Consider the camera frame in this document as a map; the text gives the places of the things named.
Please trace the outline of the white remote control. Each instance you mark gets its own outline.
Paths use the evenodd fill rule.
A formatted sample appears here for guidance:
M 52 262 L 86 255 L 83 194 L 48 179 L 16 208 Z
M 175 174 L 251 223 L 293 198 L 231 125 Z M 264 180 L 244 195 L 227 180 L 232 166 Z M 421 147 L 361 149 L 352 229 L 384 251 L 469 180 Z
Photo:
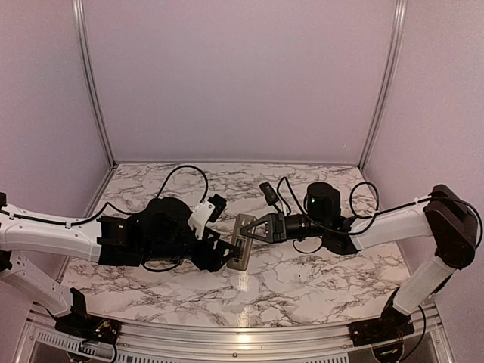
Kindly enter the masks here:
M 229 269 L 237 271 L 246 271 L 249 265 L 250 251 L 252 247 L 253 240 L 244 237 L 240 234 L 242 227 L 249 225 L 256 220 L 255 216 L 247 214 L 238 214 L 235 223 L 234 231 L 231 238 L 231 244 L 238 248 L 238 254 L 227 262 L 227 267 Z

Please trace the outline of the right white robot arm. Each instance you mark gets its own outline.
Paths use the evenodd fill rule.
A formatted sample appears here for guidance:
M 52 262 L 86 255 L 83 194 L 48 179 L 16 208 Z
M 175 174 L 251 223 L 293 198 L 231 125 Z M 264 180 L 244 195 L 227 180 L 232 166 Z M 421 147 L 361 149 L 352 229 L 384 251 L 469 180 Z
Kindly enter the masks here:
M 323 248 L 337 255 L 354 255 L 362 250 L 398 240 L 431 237 L 434 257 L 423 263 L 392 295 L 374 327 L 389 339 L 404 326 L 409 316 L 428 296 L 439 291 L 457 271 L 469 266 L 483 238 L 479 213 L 446 185 L 435 186 L 425 197 L 376 210 L 370 216 L 341 212 L 340 192 L 326 182 L 313 182 L 306 189 L 299 214 L 269 213 L 240 229 L 249 239 L 268 244 L 287 240 L 321 238 Z

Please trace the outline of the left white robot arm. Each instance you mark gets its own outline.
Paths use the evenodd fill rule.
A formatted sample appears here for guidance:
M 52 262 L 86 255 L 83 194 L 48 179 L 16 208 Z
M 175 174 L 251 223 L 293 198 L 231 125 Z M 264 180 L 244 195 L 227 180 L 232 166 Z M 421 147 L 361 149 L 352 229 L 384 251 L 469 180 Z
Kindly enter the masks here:
M 179 264 L 191 261 L 199 270 L 219 271 L 240 249 L 221 240 L 207 227 L 226 206 L 218 194 L 190 209 L 175 197 L 154 198 L 137 213 L 121 217 L 98 213 L 77 220 L 22 214 L 1 202 L 1 278 L 43 305 L 81 337 L 95 331 L 95 319 L 76 299 L 82 295 L 65 287 L 24 256 L 26 251 L 52 253 L 110 267 L 139 267 L 147 262 Z

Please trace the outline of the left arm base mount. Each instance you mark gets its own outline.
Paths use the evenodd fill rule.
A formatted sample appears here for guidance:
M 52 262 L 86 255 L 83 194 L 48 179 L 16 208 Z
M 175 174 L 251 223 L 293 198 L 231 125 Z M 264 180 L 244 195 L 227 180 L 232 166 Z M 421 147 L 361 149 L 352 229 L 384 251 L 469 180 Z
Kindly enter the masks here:
M 116 319 L 103 318 L 97 315 L 66 315 L 56 318 L 55 330 L 71 336 L 106 344 L 115 344 L 121 322 Z

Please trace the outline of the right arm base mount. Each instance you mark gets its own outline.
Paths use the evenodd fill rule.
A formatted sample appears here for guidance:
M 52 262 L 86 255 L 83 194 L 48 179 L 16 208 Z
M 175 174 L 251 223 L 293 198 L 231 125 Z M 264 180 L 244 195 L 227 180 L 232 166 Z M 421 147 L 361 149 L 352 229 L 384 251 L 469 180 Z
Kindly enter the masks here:
M 414 325 L 408 316 L 381 316 L 379 318 L 353 322 L 349 325 L 349 335 L 354 346 L 401 339 L 414 332 Z

